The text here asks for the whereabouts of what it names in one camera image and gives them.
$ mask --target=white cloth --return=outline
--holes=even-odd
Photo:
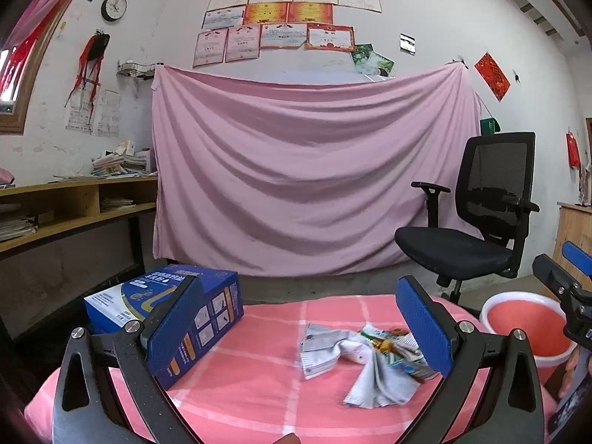
[[[343,403],[373,409],[407,404],[419,383],[406,373],[389,367],[386,357],[360,334],[309,324],[301,343],[305,379],[329,372],[340,356],[363,364],[363,369]]]

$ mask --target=finger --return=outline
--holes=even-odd
[[[578,365],[578,360],[579,360],[579,346],[576,347],[573,350],[573,352],[571,353],[571,355],[569,356],[567,364],[565,365],[565,370],[575,369],[575,367]]]
[[[561,389],[559,389],[559,393],[558,393],[558,396],[560,399],[564,398],[564,396],[569,391],[571,385],[573,384],[574,374],[575,374],[575,372],[569,371],[569,372],[566,372],[565,375],[563,376],[563,383],[561,384]]]
[[[301,444],[300,439],[296,437],[296,434],[288,434],[276,441],[275,444]]]

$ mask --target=mesh chair back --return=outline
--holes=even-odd
[[[486,240],[505,246],[516,234],[514,210],[504,195],[531,199],[535,134],[501,133],[470,138],[458,175],[457,213]]]

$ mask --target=metal screw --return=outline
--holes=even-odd
[[[514,331],[514,337],[518,340],[526,340],[526,333],[521,329],[516,329]]]
[[[80,339],[84,335],[84,329],[82,327],[77,327],[70,335],[73,339]]]
[[[458,327],[465,334],[470,334],[471,332],[473,332],[475,330],[475,326],[472,323],[470,323],[468,320],[462,321],[460,324],[458,324]]]
[[[138,321],[138,320],[130,320],[125,325],[125,331],[128,334],[133,334],[134,332],[137,332],[138,329],[140,329],[140,321]]]

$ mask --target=blue box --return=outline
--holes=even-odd
[[[185,375],[243,316],[238,274],[193,265],[167,265],[84,299],[93,332],[117,332],[130,320],[143,321],[188,275],[200,278],[206,304],[196,314],[171,364],[155,374],[165,390]]]

